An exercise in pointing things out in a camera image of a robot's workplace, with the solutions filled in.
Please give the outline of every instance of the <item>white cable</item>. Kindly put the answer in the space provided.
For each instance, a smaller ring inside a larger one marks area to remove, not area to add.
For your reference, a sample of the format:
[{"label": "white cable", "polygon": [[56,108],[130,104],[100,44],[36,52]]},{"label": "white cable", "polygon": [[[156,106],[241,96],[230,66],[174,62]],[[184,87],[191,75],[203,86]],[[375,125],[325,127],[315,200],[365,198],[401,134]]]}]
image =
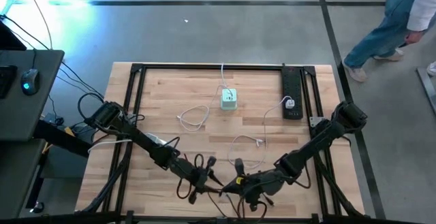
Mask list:
[{"label": "white cable", "polygon": [[233,97],[232,91],[229,89],[229,87],[225,83],[225,79],[224,79],[224,63],[221,64],[221,78],[223,79],[223,85],[227,88],[227,90],[229,91],[230,95]]},{"label": "white cable", "polygon": [[[204,122],[206,122],[207,118],[209,117],[209,114],[211,113],[211,105],[212,105],[213,101],[215,100],[215,98],[216,98],[216,96],[217,96],[217,94],[218,94],[219,87],[226,88],[226,87],[225,87],[224,85],[222,85],[222,84],[220,84],[220,85],[217,87],[217,91],[215,91],[215,94],[213,95],[212,101],[209,103],[209,106],[206,106],[206,105],[195,106],[195,107],[193,107],[193,108],[190,108],[190,109],[188,109],[188,110],[182,112],[180,115],[177,116],[177,118],[180,120],[180,124],[183,126],[183,128],[185,128],[185,129],[188,130],[188,131],[197,131],[197,130],[199,130],[199,129],[201,128],[201,126],[204,124]],[[202,119],[199,123],[191,123],[191,122],[189,122],[189,121],[186,121],[186,120],[183,118],[183,116],[184,116],[187,112],[189,112],[189,111],[191,111],[191,110],[194,110],[194,109],[198,109],[198,108],[206,108],[206,113],[204,114],[203,119]],[[191,125],[191,126],[196,126],[196,128],[195,128],[195,129],[189,129],[188,127],[185,126],[185,123],[187,123],[188,125]]]},{"label": "white cable", "polygon": [[50,33],[50,29],[48,28],[48,24],[47,24],[47,22],[46,22],[46,18],[44,17],[44,14],[42,13],[41,8],[40,8],[40,6],[38,5],[38,3],[36,2],[36,0],[33,0],[33,2],[35,2],[35,4],[36,4],[36,8],[37,8],[38,11],[40,12],[41,17],[42,17],[42,20],[44,21],[44,24],[46,25],[47,32],[48,32],[48,39],[50,40],[50,49],[52,50],[52,49],[53,49],[52,35],[51,35],[51,33]]},{"label": "white cable", "polygon": [[121,142],[131,142],[131,140],[126,139],[126,140],[119,140],[119,141],[114,141],[114,142],[98,142],[98,143],[94,144],[90,149],[88,149],[88,154],[91,152],[91,150],[93,150],[94,148],[96,148],[97,146],[99,146],[101,144],[116,144],[116,143],[121,143]]},{"label": "white cable", "polygon": [[[225,83],[225,80],[224,80],[224,71],[223,71],[223,69],[224,69],[224,63],[221,64],[221,78],[222,78],[222,80],[223,80],[223,84],[218,85],[218,87],[217,87],[217,91],[215,91],[215,94],[213,95],[212,101],[209,103],[209,106],[206,106],[206,105],[198,105],[198,106],[195,106],[195,107],[193,107],[193,108],[190,108],[190,109],[188,109],[188,110],[182,112],[180,115],[177,116],[177,118],[180,120],[180,124],[181,124],[181,125],[183,126],[183,128],[185,128],[186,130],[188,130],[188,131],[197,131],[197,130],[199,130],[199,129],[202,127],[202,125],[204,124],[204,122],[206,122],[207,118],[209,117],[209,114],[211,113],[211,105],[212,105],[213,101],[215,100],[215,98],[216,98],[216,96],[217,96],[217,94],[218,94],[219,87],[221,87],[221,88],[223,88],[223,89],[227,89],[227,90],[229,90],[230,95],[233,97],[233,93],[232,93],[232,91],[228,88],[227,84]],[[206,112],[204,113],[203,119],[202,119],[199,123],[191,123],[191,122],[189,122],[189,121],[187,121],[187,120],[185,120],[185,119],[183,118],[183,116],[184,116],[187,112],[192,111],[192,110],[195,110],[195,109],[199,109],[199,108],[206,108]],[[185,124],[188,124],[188,125],[191,125],[191,126],[196,126],[196,128],[195,128],[195,129],[189,129],[188,127],[185,126]]]},{"label": "white cable", "polygon": [[263,153],[263,156],[262,156],[262,160],[258,161],[255,165],[244,165],[245,168],[254,169],[254,168],[256,168],[257,166],[261,165],[261,164],[265,161],[265,157],[266,157],[266,149],[268,148],[268,138],[266,137],[266,124],[265,124],[265,118],[266,118],[266,115],[267,115],[271,110],[274,110],[275,108],[277,108],[278,106],[280,106],[280,104],[282,104],[282,103],[285,101],[286,98],[292,99],[290,96],[285,96],[285,97],[284,97],[284,98],[283,98],[283,99],[282,99],[282,100],[281,100],[277,105],[273,106],[272,108],[268,109],[268,110],[265,112],[265,114],[264,114],[264,122],[263,122],[263,124],[264,124],[264,137],[265,137],[265,140],[264,140],[264,141],[261,140],[261,139],[253,138],[253,137],[248,136],[248,135],[238,135],[238,136],[236,136],[236,137],[233,139],[232,143],[230,144],[229,152],[228,152],[228,154],[227,154],[227,159],[228,159],[228,161],[229,161],[232,165],[234,165],[234,161],[232,161],[232,160],[230,159],[230,153],[232,152],[233,143],[234,143],[234,142],[236,141],[236,139],[238,139],[239,137],[246,137],[246,138],[250,138],[250,139],[254,140],[254,141],[256,142],[256,145],[257,145],[258,147],[259,147],[259,144],[261,144],[261,143],[264,143],[264,144],[265,144],[265,147],[264,147],[264,153]]}]

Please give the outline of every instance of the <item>power plug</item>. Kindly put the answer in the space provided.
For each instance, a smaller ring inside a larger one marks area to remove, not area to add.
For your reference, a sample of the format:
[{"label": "power plug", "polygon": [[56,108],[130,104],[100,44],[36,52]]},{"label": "power plug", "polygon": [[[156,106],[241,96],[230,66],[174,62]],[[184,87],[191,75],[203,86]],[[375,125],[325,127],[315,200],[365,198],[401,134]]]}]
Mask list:
[{"label": "power plug", "polygon": [[236,110],[238,108],[236,89],[223,89],[221,91],[221,109]]},{"label": "power plug", "polygon": [[256,145],[259,147],[261,143],[264,143],[261,139],[256,139]]},{"label": "power plug", "polygon": [[295,101],[293,99],[286,100],[286,103],[285,103],[286,109],[292,109],[292,108],[294,108],[294,106],[295,106]]}]

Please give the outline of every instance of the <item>wooden table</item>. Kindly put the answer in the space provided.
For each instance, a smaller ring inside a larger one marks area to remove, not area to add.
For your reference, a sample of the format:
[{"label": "wooden table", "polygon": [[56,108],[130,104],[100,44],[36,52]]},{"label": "wooden table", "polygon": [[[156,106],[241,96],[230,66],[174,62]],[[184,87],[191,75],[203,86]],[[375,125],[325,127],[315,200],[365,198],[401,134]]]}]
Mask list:
[{"label": "wooden table", "polygon": [[[114,63],[106,90],[106,100],[123,104],[129,71],[132,63]],[[330,118],[332,111],[339,104],[336,84],[329,65],[316,65],[318,86],[324,114]],[[207,159],[210,155],[217,158],[215,173],[221,182],[227,184],[236,175],[234,166],[228,162],[228,150],[233,138],[238,135],[250,135],[263,138],[264,127],[262,118],[267,109],[276,105],[281,96],[281,76],[277,71],[224,71],[229,87],[238,91],[238,109],[223,111],[219,108],[219,96],[211,106],[211,115],[197,132],[184,130],[176,115],[197,105],[208,105],[215,94],[218,84],[221,84],[221,74],[216,70],[180,70],[180,69],[148,69],[142,92],[140,114],[145,120],[138,123],[143,132],[158,135],[164,140],[180,136],[178,149],[186,153],[193,161],[195,154],[202,153]],[[309,90],[313,113],[315,104],[310,79]],[[132,111],[134,99],[129,110]],[[256,168],[268,170],[274,168],[275,162],[284,153],[300,148],[310,140],[307,119],[300,121],[283,120],[281,108],[268,113],[266,118],[268,134],[268,150],[265,163]],[[186,119],[200,121],[204,116],[202,111],[193,111]],[[108,179],[112,158],[112,144],[103,145],[92,150],[84,174],[82,187],[76,209],[86,207],[102,189]],[[257,148],[252,140],[241,138],[233,147],[233,157],[241,157],[245,165],[255,163],[262,158],[263,148]],[[338,185],[357,210],[364,212],[358,187],[356,173],[349,143],[336,140],[330,148],[334,172]],[[209,200],[207,194],[199,195],[195,205],[187,199],[176,196],[178,178],[169,171],[163,171],[149,158],[146,151],[134,145],[129,167],[123,213],[134,210],[135,215],[166,216],[166,217],[217,217],[219,211]],[[320,197],[317,192],[313,160],[308,162],[312,187],[303,189],[297,185],[284,184],[282,190],[272,196],[274,207],[268,208],[266,217],[309,218],[312,213],[321,213]],[[307,183],[305,174],[299,178]],[[213,187],[218,187],[213,181],[208,181]],[[331,213],[332,202],[330,190],[326,185],[328,207]],[[114,209],[118,185],[111,198],[110,210]],[[182,195],[187,192],[187,184],[182,187]],[[238,202],[238,196],[231,196]],[[229,200],[216,194],[213,199],[229,217],[235,217]],[[247,211],[248,217],[259,217],[263,207],[257,212]]]}]

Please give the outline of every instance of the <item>black power strip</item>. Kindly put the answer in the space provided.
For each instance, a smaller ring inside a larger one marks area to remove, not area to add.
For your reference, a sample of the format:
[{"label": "black power strip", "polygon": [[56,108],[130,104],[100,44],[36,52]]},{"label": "black power strip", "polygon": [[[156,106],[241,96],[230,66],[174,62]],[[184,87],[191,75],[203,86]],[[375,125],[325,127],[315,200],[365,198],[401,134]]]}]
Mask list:
[{"label": "black power strip", "polygon": [[283,66],[281,68],[281,82],[283,97],[290,96],[295,101],[295,106],[291,109],[287,109],[285,106],[286,100],[283,101],[283,118],[292,120],[302,119],[300,67]]}]

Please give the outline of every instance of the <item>person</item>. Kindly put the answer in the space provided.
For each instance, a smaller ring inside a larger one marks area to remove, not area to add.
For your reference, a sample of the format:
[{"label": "person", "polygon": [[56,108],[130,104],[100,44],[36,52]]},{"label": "person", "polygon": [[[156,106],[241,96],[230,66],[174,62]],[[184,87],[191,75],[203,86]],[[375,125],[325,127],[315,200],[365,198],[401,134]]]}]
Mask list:
[{"label": "person", "polygon": [[[371,57],[375,60],[400,61],[400,47],[418,43],[435,24],[436,0],[386,0],[385,16],[342,61],[349,75],[359,82],[367,80],[362,66]],[[436,61],[427,72],[436,75]]]}]

